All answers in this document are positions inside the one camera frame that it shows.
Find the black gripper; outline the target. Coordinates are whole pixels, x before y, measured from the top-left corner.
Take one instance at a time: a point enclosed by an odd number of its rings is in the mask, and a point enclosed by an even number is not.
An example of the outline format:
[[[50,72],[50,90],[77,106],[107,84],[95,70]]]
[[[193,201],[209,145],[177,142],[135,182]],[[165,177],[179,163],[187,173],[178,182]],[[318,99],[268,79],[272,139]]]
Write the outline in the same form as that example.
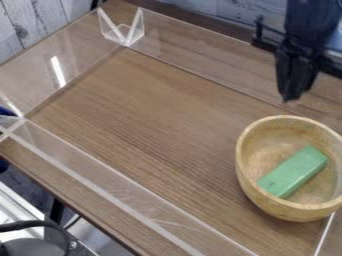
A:
[[[312,89],[320,69],[342,78],[342,64],[329,55],[329,51],[342,53],[341,19],[342,0],[288,0],[284,32],[265,23],[264,16],[257,18],[253,44],[270,51],[280,47],[277,84],[285,102]]]

